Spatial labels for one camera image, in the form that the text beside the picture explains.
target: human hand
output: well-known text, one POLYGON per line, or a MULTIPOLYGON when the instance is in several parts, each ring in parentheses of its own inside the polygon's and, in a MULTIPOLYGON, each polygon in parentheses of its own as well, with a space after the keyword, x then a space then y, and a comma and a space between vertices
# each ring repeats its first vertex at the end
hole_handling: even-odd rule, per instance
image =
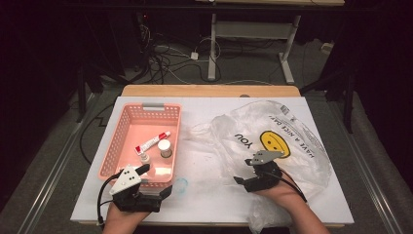
POLYGON ((103 233, 130 234, 136 226, 151 213, 121 212, 115 204, 110 203, 103 233))
MULTIPOLYGON (((292 179, 282 172, 282 178, 294 184, 292 179)), ((267 197, 286 209, 298 234, 328 234, 328 229, 322 224, 316 214, 307 206, 303 198, 290 185, 280 180, 276 186, 254 192, 267 197)))
MULTIPOLYGON (((291 184, 294 184, 293 180, 286 175, 285 172, 282 172, 282 178, 291 184)), ((278 185, 272 188, 256 191, 254 193, 271 199, 286 210, 291 210, 294 206, 305 204, 297 191, 281 180, 278 185)))

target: yellow smiley face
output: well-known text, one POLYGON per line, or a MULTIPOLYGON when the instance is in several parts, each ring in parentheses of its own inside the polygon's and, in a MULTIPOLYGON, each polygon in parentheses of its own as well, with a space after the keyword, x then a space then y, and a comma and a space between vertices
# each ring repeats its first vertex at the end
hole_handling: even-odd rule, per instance
POLYGON ((272 131, 266 131, 261 134, 260 140, 266 150, 283 151, 284 154, 282 158, 286 158, 290 155, 288 144, 286 144, 285 140, 280 135, 272 131))

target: desk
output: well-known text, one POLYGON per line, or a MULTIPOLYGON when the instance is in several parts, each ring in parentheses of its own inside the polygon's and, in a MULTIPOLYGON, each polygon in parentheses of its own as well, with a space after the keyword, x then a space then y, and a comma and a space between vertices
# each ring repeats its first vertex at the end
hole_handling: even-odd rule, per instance
MULTIPOLYGON (((317 5, 317 6, 343 6, 343 0, 216 0, 218 3, 253 3, 267 5, 317 5)), ((243 38, 262 38, 262 39, 286 39, 285 50, 279 53, 280 66, 287 84, 293 85, 291 69, 288 64, 288 56, 294 42, 294 37, 298 29, 301 16, 295 16, 292 23, 268 23, 268 22, 246 22, 246 21, 218 21, 216 14, 212 14, 211 33, 210 33, 210 53, 208 65, 208 80, 215 80, 216 59, 218 56, 215 51, 216 37, 243 37, 243 38)))
MULTIPOLYGON (((95 202, 103 183, 97 178, 108 140, 115 129, 115 123, 123 103, 131 101, 175 102, 182 105, 181 129, 176 151, 175 182, 186 180, 185 193, 182 189, 172 191, 163 202, 159 213, 150 214, 144 224, 167 225, 221 225, 246 226, 253 202, 253 194, 246 193, 231 179, 226 179, 214 169, 220 165, 210 152, 200 152, 200 145, 185 139, 185 130, 211 118, 227 113, 234 107, 259 99, 273 99, 284 103, 306 123, 319 137, 307 102, 298 96, 295 87, 277 86, 126 86, 112 112, 93 164, 76 203, 71 220, 91 223, 96 220, 95 202)), ((102 201, 109 200, 106 187, 102 201)), ((322 222, 328 225, 353 223, 337 176, 332 172, 328 187, 309 200, 309 204, 322 222)), ((102 214, 107 206, 102 207, 102 214)))

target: white board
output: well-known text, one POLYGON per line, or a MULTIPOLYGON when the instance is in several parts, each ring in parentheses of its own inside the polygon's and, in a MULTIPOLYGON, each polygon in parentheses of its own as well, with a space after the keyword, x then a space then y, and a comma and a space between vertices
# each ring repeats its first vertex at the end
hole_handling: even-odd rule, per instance
MULTIPOLYGON (((213 150, 205 151, 198 143, 185 139, 183 132, 207 123, 215 116, 228 113, 253 101, 270 99, 286 105, 320 139, 306 100, 303 97, 118 97, 99 148, 94 156, 71 220, 96 221, 96 201, 103 181, 97 173, 116 127, 122 106, 128 102, 179 103, 181 134, 176 149, 172 194, 162 203, 159 213, 150 214, 144 222, 162 224, 235 224, 247 225, 254 194, 246 193, 228 177, 221 176, 219 160, 213 150)), ((102 202, 111 200, 105 189, 102 202)), ((309 201, 309 205, 325 224, 354 223, 337 176, 332 170, 328 187, 309 201)), ((107 204, 102 214, 107 213, 107 204)))

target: plastic bag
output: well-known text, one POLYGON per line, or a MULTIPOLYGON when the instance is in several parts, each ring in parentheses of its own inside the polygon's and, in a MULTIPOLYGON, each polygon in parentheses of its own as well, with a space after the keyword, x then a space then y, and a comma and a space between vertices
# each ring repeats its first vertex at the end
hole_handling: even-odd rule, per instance
MULTIPOLYGON (((215 117, 190 130, 190 139, 209 143, 222 159, 224 175, 255 177, 245 164, 258 150, 283 151, 276 163, 287 171, 307 199, 322 191, 331 175, 329 159, 317 137, 289 109, 276 101, 260 100, 215 117)), ((248 218, 251 231, 286 225, 289 215, 257 196, 248 218)))

